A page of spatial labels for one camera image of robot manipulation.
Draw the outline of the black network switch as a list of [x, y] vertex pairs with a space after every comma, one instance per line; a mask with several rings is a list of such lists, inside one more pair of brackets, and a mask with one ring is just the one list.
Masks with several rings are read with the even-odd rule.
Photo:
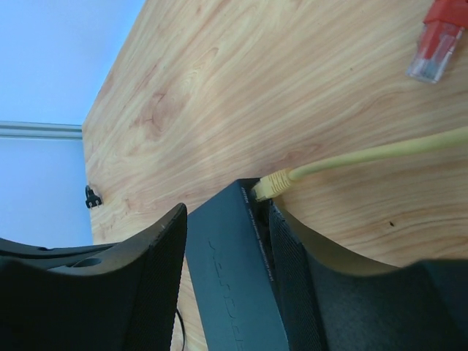
[[289, 350], [269, 246], [268, 202], [238, 179], [188, 216], [186, 258], [209, 350]]

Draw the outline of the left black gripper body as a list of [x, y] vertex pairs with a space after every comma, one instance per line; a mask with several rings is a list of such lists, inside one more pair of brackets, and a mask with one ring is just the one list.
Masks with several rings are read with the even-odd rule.
[[1, 259], [14, 259], [41, 269], [59, 266], [73, 266], [88, 257], [105, 251], [116, 243], [66, 248], [46, 248], [31, 246], [1, 239]]

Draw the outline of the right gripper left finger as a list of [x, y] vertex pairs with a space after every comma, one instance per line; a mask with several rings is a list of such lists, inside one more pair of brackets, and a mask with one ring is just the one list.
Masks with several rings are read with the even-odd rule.
[[3, 350], [168, 350], [187, 234], [178, 204], [73, 266], [1, 259]]

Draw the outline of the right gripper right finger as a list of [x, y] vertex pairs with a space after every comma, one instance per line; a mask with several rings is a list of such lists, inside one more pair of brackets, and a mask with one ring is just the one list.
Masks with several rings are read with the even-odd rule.
[[292, 350], [465, 350], [467, 261], [398, 268], [335, 243], [272, 205], [279, 308]]

